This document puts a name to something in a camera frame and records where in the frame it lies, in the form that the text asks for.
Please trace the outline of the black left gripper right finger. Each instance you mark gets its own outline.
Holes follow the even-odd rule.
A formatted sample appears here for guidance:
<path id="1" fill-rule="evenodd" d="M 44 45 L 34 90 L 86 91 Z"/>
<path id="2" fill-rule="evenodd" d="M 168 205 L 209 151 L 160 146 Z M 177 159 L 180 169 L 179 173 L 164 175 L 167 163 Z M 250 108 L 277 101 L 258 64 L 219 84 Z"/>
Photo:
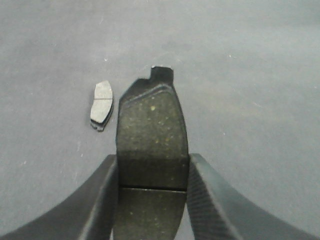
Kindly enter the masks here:
<path id="1" fill-rule="evenodd" d="M 198 153 L 190 155 L 187 210 L 196 240 L 316 240 L 233 188 Z"/>

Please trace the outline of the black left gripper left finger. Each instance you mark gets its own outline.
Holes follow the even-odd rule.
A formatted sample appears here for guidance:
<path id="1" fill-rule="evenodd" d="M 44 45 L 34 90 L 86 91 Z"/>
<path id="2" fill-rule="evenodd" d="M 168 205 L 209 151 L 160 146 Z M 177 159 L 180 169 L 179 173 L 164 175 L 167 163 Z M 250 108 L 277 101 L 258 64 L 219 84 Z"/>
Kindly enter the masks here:
<path id="1" fill-rule="evenodd" d="M 108 155 L 63 202 L 2 240 L 108 240 L 118 204 L 117 157 Z"/>

